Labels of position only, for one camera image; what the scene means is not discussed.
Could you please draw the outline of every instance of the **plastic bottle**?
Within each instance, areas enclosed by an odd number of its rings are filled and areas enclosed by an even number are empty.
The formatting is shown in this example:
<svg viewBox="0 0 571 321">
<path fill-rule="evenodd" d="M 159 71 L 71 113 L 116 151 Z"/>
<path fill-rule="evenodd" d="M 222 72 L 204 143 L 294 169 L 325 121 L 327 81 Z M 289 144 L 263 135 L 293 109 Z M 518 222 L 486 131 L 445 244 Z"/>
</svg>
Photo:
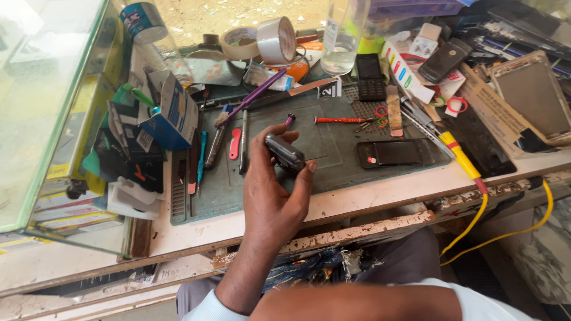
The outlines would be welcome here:
<svg viewBox="0 0 571 321">
<path fill-rule="evenodd" d="M 321 52 L 326 73 L 344 75 L 353 69 L 370 7 L 370 0 L 329 0 Z"/>
<path fill-rule="evenodd" d="M 152 0 L 120 1 L 121 21 L 147 63 L 155 70 L 170 69 L 180 84 L 187 88 L 194 82 L 191 70 L 180 55 Z"/>
</svg>

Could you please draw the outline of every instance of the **phone screen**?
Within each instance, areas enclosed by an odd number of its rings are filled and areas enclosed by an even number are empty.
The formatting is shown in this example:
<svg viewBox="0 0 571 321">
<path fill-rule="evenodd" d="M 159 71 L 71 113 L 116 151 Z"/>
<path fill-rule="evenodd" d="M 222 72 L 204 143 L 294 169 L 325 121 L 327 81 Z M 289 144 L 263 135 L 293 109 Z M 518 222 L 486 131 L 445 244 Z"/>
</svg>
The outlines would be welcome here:
<svg viewBox="0 0 571 321">
<path fill-rule="evenodd" d="M 358 59 L 357 68 L 359 69 L 360 79 L 379 79 L 382 77 L 378 58 Z"/>
<path fill-rule="evenodd" d="M 419 151 L 414 142 L 375 143 L 379 166 L 420 164 Z"/>
</svg>

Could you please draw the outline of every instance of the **yellow screwdriver handle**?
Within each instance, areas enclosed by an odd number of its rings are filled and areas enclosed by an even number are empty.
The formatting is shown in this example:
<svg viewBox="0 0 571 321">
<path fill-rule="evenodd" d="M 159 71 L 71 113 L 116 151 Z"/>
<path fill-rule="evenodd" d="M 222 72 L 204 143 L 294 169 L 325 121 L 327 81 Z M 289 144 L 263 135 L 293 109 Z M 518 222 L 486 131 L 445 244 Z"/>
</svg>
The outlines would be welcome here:
<svg viewBox="0 0 571 321">
<path fill-rule="evenodd" d="M 442 133 L 440 136 L 438 136 L 438 138 L 440 138 L 440 140 L 446 146 L 448 146 L 448 148 L 450 148 L 450 150 L 456 156 L 456 161 L 458 161 L 460 166 L 462 166 L 464 171 L 468 174 L 468 176 L 470 176 L 471 179 L 476 179 L 482 176 L 480 175 L 478 170 L 476 170 L 476 168 L 474 167 L 472 162 L 468 159 L 466 154 L 464 154 L 462 148 L 460 148 L 460 145 L 458 144 L 458 142 L 456 142 L 454 136 L 452 136 L 452 134 L 449 131 Z"/>
</svg>

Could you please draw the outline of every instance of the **glass display case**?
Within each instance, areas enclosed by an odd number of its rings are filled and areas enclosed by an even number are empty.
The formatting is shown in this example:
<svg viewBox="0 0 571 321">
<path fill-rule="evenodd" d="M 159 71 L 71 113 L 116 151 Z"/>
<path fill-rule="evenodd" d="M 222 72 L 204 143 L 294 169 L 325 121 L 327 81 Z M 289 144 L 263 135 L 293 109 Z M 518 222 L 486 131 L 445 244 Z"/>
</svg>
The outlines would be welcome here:
<svg viewBox="0 0 571 321">
<path fill-rule="evenodd" d="M 128 257 L 82 161 L 126 82 L 131 43 L 109 0 L 0 3 L 0 254 L 46 240 Z"/>
</svg>

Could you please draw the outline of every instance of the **masking tape roll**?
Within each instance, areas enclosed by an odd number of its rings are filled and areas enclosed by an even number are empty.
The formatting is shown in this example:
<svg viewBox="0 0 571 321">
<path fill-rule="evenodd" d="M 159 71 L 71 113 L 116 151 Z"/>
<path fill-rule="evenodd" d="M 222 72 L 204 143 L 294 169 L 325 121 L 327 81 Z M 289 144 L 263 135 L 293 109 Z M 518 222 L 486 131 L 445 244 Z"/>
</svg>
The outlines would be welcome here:
<svg viewBox="0 0 571 321">
<path fill-rule="evenodd" d="M 257 57 L 260 55 L 258 50 L 258 30 L 255 27 L 239 27 L 226 31 L 220 37 L 220 45 L 224 55 L 232 60 L 243 60 Z M 242 39 L 254 40 L 247 45 L 233 46 L 233 43 L 238 43 Z"/>
<path fill-rule="evenodd" d="M 293 62 L 296 44 L 295 30 L 287 17 L 260 22 L 258 49 L 264 64 L 272 66 Z"/>
</svg>

